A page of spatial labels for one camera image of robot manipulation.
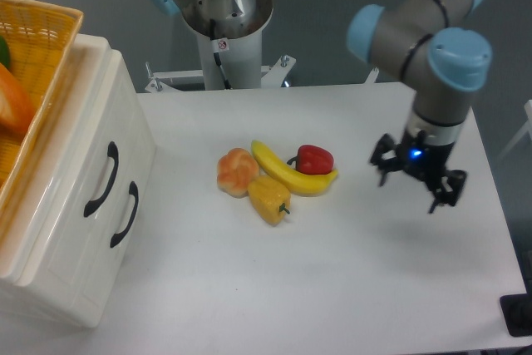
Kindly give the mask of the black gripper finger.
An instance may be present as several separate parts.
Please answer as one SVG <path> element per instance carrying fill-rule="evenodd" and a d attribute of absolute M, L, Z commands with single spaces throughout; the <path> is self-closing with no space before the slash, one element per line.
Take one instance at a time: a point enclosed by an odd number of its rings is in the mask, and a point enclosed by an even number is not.
<path fill-rule="evenodd" d="M 369 158 L 369 163 L 377 168 L 380 175 L 379 187 L 387 181 L 387 175 L 399 171 L 399 159 L 396 155 L 396 142 L 389 134 L 384 134 L 376 143 Z"/>
<path fill-rule="evenodd" d="M 464 170 L 445 170 L 442 176 L 430 178 L 427 189 L 433 195 L 428 213 L 433 214 L 437 207 L 454 207 L 461 197 L 466 184 L 467 172 Z"/>

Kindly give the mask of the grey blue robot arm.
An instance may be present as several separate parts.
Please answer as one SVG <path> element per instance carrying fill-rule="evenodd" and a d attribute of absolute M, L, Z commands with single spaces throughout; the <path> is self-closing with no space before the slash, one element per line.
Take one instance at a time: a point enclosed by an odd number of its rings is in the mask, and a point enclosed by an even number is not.
<path fill-rule="evenodd" d="M 181 14 L 195 33 L 208 90 L 257 88 L 262 31 L 272 0 L 151 0 L 163 13 Z M 492 51 L 460 22 L 483 0 L 405 0 L 388 11 L 363 7 L 351 20 L 347 49 L 415 92 L 400 141 L 383 136 L 371 163 L 382 177 L 403 171 L 423 182 L 433 206 L 455 205 L 467 174 L 446 166 L 477 92 L 485 84 Z"/>

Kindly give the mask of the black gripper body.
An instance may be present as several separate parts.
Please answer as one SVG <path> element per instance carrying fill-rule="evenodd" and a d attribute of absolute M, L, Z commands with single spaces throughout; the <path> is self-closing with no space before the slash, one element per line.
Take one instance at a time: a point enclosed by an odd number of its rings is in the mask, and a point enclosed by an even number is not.
<path fill-rule="evenodd" d="M 395 149 L 400 170 L 426 184 L 431 192 L 443 192 L 443 178 L 446 176 L 446 162 L 454 144 L 430 145 L 426 133 L 413 136 L 404 131 L 401 142 Z"/>

